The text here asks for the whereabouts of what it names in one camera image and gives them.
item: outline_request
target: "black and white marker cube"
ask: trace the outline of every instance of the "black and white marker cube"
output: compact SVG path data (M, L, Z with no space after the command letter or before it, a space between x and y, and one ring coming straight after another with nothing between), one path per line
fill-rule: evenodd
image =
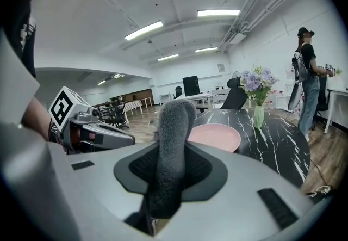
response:
M58 130L62 132L69 118L76 116L79 112L87 112L89 107L91 105L80 95L64 86L48 111Z
M336 69L332 67L330 64L325 64L325 69L330 70L332 72L332 76L336 75Z

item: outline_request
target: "person's hair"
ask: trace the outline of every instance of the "person's hair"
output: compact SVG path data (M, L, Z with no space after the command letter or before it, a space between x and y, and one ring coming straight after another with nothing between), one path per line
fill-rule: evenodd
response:
M304 43L304 40L303 40L303 36L302 37L300 37L300 36L298 36L299 37L299 45L298 45L298 47L297 47L297 52L300 52L300 50L301 50L301 48L302 48L302 44Z

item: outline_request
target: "pink plate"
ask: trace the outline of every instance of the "pink plate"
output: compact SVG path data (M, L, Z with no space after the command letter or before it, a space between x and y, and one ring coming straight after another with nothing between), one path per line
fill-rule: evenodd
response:
M240 134L223 124L206 124L193 128L188 140L234 152L240 145Z

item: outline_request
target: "cable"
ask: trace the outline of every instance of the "cable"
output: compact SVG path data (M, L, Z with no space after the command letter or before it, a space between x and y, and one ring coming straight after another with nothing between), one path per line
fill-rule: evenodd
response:
M314 164L314 165L315 165L315 167L317 168L317 170L318 170L318 172L319 172L319 174L320 174L321 179L324 181L324 184L327 186L327 183L326 183L324 177L322 176L322 174L321 174L321 172L320 172L320 169L318 168L318 166L317 166L316 164Z

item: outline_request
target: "gray fuzzy handle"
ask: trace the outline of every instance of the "gray fuzzy handle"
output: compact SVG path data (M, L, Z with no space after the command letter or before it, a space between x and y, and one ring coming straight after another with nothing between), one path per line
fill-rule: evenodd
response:
M150 210L154 218L169 218L180 206L185 176L184 145L195 117L196 108L188 100L174 100L161 108L156 180L150 191Z

